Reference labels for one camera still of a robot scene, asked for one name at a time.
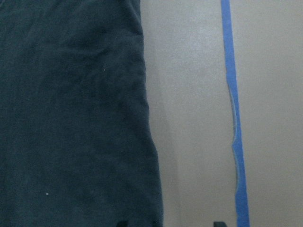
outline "wrinkled fabric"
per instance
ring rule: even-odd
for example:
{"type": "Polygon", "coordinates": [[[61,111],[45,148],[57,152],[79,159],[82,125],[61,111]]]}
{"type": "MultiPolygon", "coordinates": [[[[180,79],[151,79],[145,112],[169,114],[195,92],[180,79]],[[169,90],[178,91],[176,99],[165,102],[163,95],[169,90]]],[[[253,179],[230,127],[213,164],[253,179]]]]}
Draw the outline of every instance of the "wrinkled fabric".
{"type": "Polygon", "coordinates": [[[161,227],[139,0],[0,4],[0,226],[161,227]]]}

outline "blue tape strip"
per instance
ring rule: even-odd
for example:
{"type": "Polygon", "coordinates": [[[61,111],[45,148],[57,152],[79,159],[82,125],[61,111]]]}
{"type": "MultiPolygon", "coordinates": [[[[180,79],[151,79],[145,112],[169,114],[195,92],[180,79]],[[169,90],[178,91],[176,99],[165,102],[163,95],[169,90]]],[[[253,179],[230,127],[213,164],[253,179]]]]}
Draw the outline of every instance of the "blue tape strip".
{"type": "Polygon", "coordinates": [[[225,49],[225,66],[226,80],[229,86],[229,91],[232,100],[233,120],[234,120],[234,141],[232,144],[236,169],[237,169],[237,189],[236,189],[236,211],[237,211],[237,226],[249,227],[249,208],[246,190],[246,175],[244,165],[244,155],[241,137],[241,123],[238,101],[238,89],[236,78],[236,66],[233,51],[232,40],[232,19],[229,0],[221,0],[222,7],[222,23],[223,23],[223,39],[225,49]]]}

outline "beige wall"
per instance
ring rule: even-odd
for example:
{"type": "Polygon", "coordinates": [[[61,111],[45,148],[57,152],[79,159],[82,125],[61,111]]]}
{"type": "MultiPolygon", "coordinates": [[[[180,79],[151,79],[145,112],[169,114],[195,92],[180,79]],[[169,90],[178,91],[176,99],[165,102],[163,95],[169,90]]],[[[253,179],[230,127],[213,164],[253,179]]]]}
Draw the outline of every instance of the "beige wall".
{"type": "MultiPolygon", "coordinates": [[[[219,0],[141,0],[165,227],[236,226],[219,0]]],[[[252,227],[303,226],[303,1],[231,0],[252,227]]]]}

